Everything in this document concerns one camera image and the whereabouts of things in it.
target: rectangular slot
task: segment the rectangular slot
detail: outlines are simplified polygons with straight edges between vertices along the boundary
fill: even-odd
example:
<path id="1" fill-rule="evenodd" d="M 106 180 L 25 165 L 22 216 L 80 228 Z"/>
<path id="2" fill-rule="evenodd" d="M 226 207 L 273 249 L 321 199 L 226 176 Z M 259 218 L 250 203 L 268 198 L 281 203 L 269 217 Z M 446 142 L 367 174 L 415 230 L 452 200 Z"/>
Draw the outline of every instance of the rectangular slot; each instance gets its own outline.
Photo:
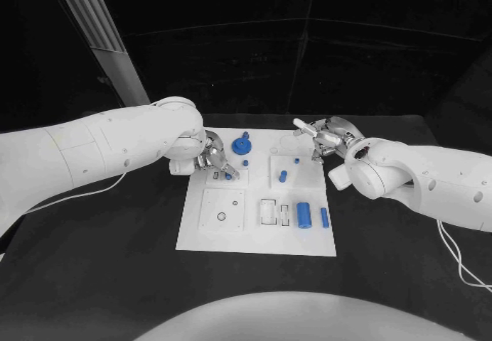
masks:
<path id="1" fill-rule="evenodd" d="M 278 217 L 275 216 L 275 211 L 278 207 L 278 201 L 272 199 L 262 199 L 262 224 L 263 225 L 276 225 Z"/>
<path id="2" fill-rule="evenodd" d="M 289 226 L 289 206 L 288 205 L 281 206 L 281 220 L 282 220 L 282 226 Z"/>

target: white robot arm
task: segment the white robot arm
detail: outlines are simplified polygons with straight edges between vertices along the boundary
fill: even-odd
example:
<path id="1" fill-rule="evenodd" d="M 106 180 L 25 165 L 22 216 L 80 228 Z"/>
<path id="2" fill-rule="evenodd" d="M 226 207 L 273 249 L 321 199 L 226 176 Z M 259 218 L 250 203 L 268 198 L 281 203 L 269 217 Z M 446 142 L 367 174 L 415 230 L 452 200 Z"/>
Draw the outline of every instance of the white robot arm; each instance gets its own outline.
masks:
<path id="1" fill-rule="evenodd" d="M 182 97 L 0 134 L 0 236 L 40 202 L 162 156 L 175 175 L 218 167 L 240 177 L 221 139 L 204 129 L 195 104 Z"/>
<path id="2" fill-rule="evenodd" d="M 345 159 L 328 174 L 340 190 L 354 185 L 370 199 L 396 199 L 442 222 L 492 232 L 491 156 L 367 139 L 341 117 L 295 125 L 295 135 L 314 137 L 314 161 L 334 153 Z"/>

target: circular hole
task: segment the circular hole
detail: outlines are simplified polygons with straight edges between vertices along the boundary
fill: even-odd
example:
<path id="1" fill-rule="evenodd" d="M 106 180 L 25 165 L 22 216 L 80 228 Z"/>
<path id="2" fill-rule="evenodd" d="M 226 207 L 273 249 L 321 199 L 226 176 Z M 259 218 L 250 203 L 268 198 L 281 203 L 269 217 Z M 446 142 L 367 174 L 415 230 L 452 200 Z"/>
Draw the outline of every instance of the circular hole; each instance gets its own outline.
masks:
<path id="1" fill-rule="evenodd" d="M 429 190 L 433 190 L 436 188 L 436 180 L 432 180 L 429 183 Z"/>
<path id="2" fill-rule="evenodd" d="M 477 192 L 475 197 L 474 197 L 474 201 L 475 202 L 481 202 L 484 199 L 484 193 L 483 192 Z"/>

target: small blue part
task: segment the small blue part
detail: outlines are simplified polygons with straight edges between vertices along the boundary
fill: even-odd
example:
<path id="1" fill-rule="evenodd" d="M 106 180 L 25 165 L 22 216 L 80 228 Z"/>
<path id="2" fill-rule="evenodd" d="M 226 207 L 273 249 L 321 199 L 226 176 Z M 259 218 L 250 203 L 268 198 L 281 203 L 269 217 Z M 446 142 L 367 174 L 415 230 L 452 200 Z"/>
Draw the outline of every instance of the small blue part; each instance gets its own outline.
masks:
<path id="1" fill-rule="evenodd" d="M 243 133 L 243 137 L 234 140 L 233 151 L 240 155 L 246 155 L 249 152 L 252 152 L 252 141 L 247 131 Z"/>
<path id="2" fill-rule="evenodd" d="M 302 229 L 309 229 L 314 226 L 311 222 L 311 204 L 308 202 L 298 204 L 298 222 Z"/>
<path id="3" fill-rule="evenodd" d="M 281 173 L 279 181 L 281 181 L 282 183 L 285 183 L 286 180 L 288 180 L 288 171 L 283 170 L 282 173 Z"/>
<path id="4" fill-rule="evenodd" d="M 321 220 L 324 221 L 324 227 L 327 229 L 331 226 L 331 224 L 328 222 L 328 213 L 325 207 L 321 209 Z"/>

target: cable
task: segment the cable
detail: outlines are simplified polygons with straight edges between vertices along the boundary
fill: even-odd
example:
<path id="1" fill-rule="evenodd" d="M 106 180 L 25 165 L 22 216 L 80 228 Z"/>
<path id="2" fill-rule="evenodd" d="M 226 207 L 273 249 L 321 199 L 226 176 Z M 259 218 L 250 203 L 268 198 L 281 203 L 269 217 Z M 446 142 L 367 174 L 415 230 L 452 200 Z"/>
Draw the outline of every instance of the cable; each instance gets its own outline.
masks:
<path id="1" fill-rule="evenodd" d="M 459 263 L 459 278 L 462 279 L 464 283 L 468 284 L 470 286 L 475 286 L 478 288 L 485 288 L 490 292 L 492 292 L 492 285 L 488 285 L 483 282 L 483 280 L 474 275 L 472 271 L 467 268 L 467 266 L 462 264 L 462 252 L 459 250 L 459 245 L 457 244 L 457 241 L 454 240 L 452 236 L 449 235 L 445 226 L 444 226 L 444 222 L 441 220 L 438 220 L 438 229 L 439 229 L 439 234 L 441 234 L 441 238 L 444 239 L 444 242 L 446 244 L 446 247 Z M 446 238 L 444 235 L 444 232 L 448 236 L 448 238 L 452 240 L 452 243 L 455 245 L 457 251 L 458 251 L 458 256 L 457 253 L 452 250 L 452 247 L 449 246 L 449 243 L 446 242 Z M 465 271 L 470 273 L 470 275 L 477 279 L 477 281 L 480 282 L 480 284 L 471 283 L 464 279 L 464 275 L 462 275 L 462 269 L 465 269 Z"/>
<path id="2" fill-rule="evenodd" d="M 31 210 L 25 213 L 25 215 L 27 215 L 28 213 L 37 212 L 37 211 L 41 210 L 42 208 L 47 208 L 48 206 L 53 206 L 54 204 L 58 204 L 60 202 L 63 202 L 63 201 L 66 201 L 66 200 L 68 200 L 68 199 L 74 199 L 76 197 L 86 197 L 87 195 L 99 194 L 99 193 L 102 193 L 102 192 L 105 192 L 105 191 L 113 189 L 113 188 L 117 186 L 117 184 L 119 184 L 119 182 L 122 181 L 122 179 L 123 179 L 125 176 L 126 176 L 126 173 L 123 173 L 123 175 L 122 175 L 119 181 L 117 181 L 109 188 L 106 188 L 105 190 L 97 190 L 96 192 L 90 192 L 90 193 L 73 195 L 71 197 L 66 197 L 64 199 L 57 200 L 55 202 L 53 202 L 53 203 L 50 203 L 50 204 L 47 204 L 47 205 L 44 205 L 44 206 L 41 206 L 41 207 L 37 207 L 37 208 L 31 209 Z"/>

